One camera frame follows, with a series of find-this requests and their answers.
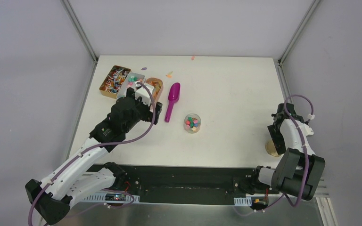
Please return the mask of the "magenta plastic scoop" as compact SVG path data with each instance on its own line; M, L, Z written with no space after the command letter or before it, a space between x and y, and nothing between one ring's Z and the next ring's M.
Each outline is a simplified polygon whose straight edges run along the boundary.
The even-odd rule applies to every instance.
M168 107L164 119L165 122L170 122L174 104L177 103L180 98L180 89L181 89L181 84L178 82L174 83L170 87L168 94Z

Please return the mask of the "gold jar lid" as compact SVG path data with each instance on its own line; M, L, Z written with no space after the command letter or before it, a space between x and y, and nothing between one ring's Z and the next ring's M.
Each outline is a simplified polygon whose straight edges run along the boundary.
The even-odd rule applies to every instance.
M269 155L273 156L273 157L280 157L280 156L282 156L282 154L279 154L279 153L277 152L276 147L275 147L275 145L274 145L274 143L273 143L272 140L268 140L268 141L266 142L266 144L265 144L265 149L266 149L266 152L267 152Z

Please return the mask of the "clear plastic jar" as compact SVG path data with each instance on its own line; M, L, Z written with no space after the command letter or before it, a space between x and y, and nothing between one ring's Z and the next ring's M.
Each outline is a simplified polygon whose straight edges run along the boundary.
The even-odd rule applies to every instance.
M201 119L199 115L190 113L184 118L184 129L191 134L197 133L201 127Z

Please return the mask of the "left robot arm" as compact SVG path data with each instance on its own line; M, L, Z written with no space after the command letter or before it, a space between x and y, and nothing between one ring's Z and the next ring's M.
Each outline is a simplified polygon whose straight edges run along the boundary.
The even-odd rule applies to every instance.
M31 204L28 225L33 224L35 210L46 225L53 225L87 196L107 188L117 191L124 187L126 173L114 162L106 163L103 169L85 179L79 177L115 147L142 139L157 124L162 104L154 101L146 83L138 85L137 90L128 88L126 96L116 101L73 156L42 180L27 182L25 189Z

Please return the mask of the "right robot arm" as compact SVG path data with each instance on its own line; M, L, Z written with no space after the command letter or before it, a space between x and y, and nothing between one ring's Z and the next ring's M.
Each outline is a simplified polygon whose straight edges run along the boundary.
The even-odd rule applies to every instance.
M294 105L279 104L272 114L273 124L268 126L275 151L282 158L276 168L259 166L249 179L249 188L260 193L274 188L286 195L311 200L325 168L325 160L317 156L308 143L313 129L302 116L296 114Z

